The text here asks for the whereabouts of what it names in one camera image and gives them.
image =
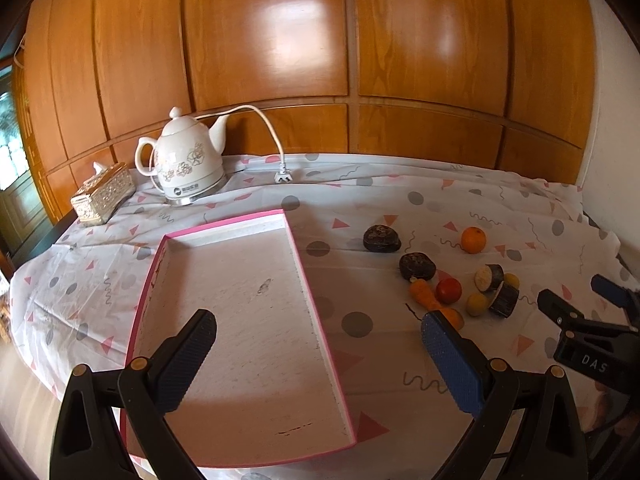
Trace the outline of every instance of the kettle handle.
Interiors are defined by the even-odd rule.
[[[144,176],[154,176],[158,174],[158,170],[153,168],[152,170],[148,170],[145,168],[145,165],[142,163],[142,149],[146,144],[150,144],[152,147],[151,157],[154,155],[154,150],[156,149],[156,140],[151,137],[140,137],[138,139],[138,146],[136,147],[136,156],[134,158],[134,162],[136,163],[136,169],[140,172],[140,174]]]

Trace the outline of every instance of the white tray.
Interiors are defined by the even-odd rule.
[[[199,467],[293,462],[356,443],[318,313],[281,210],[165,236],[149,270],[127,363],[150,356],[198,308],[218,336],[171,427]],[[143,457],[126,418],[129,453]]]

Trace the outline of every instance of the kettle spout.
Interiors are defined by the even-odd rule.
[[[218,117],[209,129],[209,140],[213,145],[213,149],[220,155],[222,155],[226,145],[226,120],[228,118],[228,114]]]

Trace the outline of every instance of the white wall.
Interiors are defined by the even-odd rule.
[[[596,36],[591,132],[578,175],[584,210],[615,232],[640,276],[640,54],[604,0],[589,0]]]

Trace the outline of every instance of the kettle base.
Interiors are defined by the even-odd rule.
[[[213,184],[213,186],[207,187],[207,189],[196,193],[191,196],[181,196],[180,198],[169,198],[165,197],[164,201],[169,205],[189,205],[193,204],[199,198],[203,198],[204,196],[213,195],[214,193],[219,192],[225,184],[229,181],[229,177],[226,176],[226,173],[220,177],[220,179]]]

